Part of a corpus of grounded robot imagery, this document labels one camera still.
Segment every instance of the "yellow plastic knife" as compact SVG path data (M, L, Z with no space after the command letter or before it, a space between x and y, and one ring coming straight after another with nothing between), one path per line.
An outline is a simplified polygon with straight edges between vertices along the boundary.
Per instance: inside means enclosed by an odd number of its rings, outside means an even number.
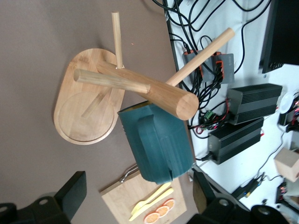
M161 194L164 190L166 190L171 185L171 182L163 184L161 187L158 188L149 198L144 201L138 202L135 207L131 211L131 215L133 215L136 211L138 211L142 206L146 205L147 203L151 202L155 197Z
M166 190L164 193L162 193L159 197L157 197L154 201L152 201L149 204L144 205L143 207L141 207L139 210L137 210L129 219L129 221L133 221L134 219L136 219L141 213L143 213L145 210L147 210L148 208L150 208L151 206L153 206L154 204L156 204L157 202L159 202L160 200L162 200L163 198L167 197L168 195L170 195L173 192L173 188L169 188L168 190Z

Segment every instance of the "green plastic jug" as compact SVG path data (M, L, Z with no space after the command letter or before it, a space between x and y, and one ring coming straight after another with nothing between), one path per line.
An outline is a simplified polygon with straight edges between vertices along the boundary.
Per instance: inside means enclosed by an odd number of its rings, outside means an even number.
M184 122L149 101L118 112L142 177L162 184L193 164Z

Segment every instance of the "wooden dowel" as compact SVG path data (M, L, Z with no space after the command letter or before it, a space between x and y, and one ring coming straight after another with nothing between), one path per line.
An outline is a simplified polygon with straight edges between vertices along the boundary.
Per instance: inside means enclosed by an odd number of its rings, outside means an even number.
M119 12L112 12L112 25L114 35L115 55L117 60L117 68L122 69L122 53L121 53L121 25Z
M80 83L103 85L138 93L148 93L150 91L150 84L131 81L126 78L105 75L83 69L75 70L74 80Z
M228 28L220 36L218 36L212 43L204 48L198 55L196 55L190 62L188 62L182 69L180 69L174 76L172 76L166 83L172 86L179 84L184 78L190 75L197 67L199 67L205 60L207 60L213 53L226 44L235 32Z
M111 76L150 84L149 93L138 94L181 120L192 118L198 109L199 101L197 96L193 93L159 82L128 69L115 69L115 65L111 63L98 62L97 69L99 72Z

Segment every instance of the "oval wooden base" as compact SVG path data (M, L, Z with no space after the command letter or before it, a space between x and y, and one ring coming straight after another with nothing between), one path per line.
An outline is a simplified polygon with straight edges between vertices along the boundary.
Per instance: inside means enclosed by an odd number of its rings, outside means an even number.
M70 62L54 111L54 124L65 140L90 145L101 141L113 130L121 108L124 90L74 81L75 69L98 72L96 64L116 64L114 54L103 49L88 49Z

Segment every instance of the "brown table surface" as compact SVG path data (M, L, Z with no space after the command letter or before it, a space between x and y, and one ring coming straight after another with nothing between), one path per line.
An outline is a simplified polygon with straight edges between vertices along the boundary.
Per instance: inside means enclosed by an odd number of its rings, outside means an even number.
M175 65L164 13L150 0L0 1L0 203L23 208L85 170L88 193L72 223L116 223L98 190L135 163L120 120L89 146L67 142L53 124L70 60L90 48L114 52L112 11L120 11L125 67L170 78ZM143 100L126 92L122 108ZM177 224L197 212L192 184L187 175L180 180L187 212Z

